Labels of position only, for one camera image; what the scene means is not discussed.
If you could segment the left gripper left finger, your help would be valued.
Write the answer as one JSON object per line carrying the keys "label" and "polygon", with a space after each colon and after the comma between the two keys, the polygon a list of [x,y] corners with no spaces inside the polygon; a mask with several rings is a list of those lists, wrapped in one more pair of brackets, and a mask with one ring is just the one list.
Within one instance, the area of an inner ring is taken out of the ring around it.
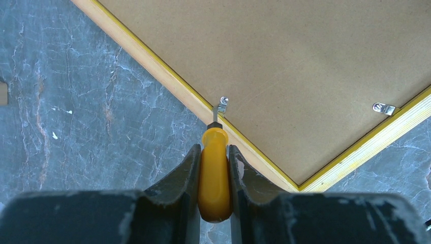
{"label": "left gripper left finger", "polygon": [[201,147],[146,190],[18,195],[1,212],[1,243],[198,243]]}

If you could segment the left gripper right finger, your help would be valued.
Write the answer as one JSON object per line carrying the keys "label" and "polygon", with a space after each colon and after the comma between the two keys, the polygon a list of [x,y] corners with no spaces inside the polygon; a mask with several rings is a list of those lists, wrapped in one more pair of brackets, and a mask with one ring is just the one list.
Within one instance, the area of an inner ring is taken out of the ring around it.
{"label": "left gripper right finger", "polygon": [[396,194],[289,193],[229,146],[233,243],[430,243],[430,231]]}

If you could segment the orange handled screwdriver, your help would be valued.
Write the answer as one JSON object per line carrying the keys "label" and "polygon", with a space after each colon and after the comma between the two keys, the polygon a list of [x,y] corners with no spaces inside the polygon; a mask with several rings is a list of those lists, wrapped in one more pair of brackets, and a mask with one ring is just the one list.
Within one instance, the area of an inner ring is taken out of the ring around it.
{"label": "orange handled screwdriver", "polygon": [[213,122],[202,136],[198,207],[201,218],[210,223],[228,219],[232,212],[232,193],[227,158],[228,134],[218,122],[222,108],[213,109]]}

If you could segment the yellow picture frame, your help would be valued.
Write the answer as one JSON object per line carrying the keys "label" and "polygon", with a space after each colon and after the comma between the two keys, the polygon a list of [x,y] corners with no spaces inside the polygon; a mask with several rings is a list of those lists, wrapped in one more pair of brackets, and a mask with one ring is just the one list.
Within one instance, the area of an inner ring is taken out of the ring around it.
{"label": "yellow picture frame", "polygon": [[[73,3],[200,120],[204,123],[212,121],[212,106],[99,1],[74,1]],[[300,185],[276,166],[228,120],[221,118],[221,124],[229,135],[229,140],[238,146],[247,161],[280,188],[288,192],[324,192],[429,117],[430,87],[427,87],[395,115],[385,119]]]}

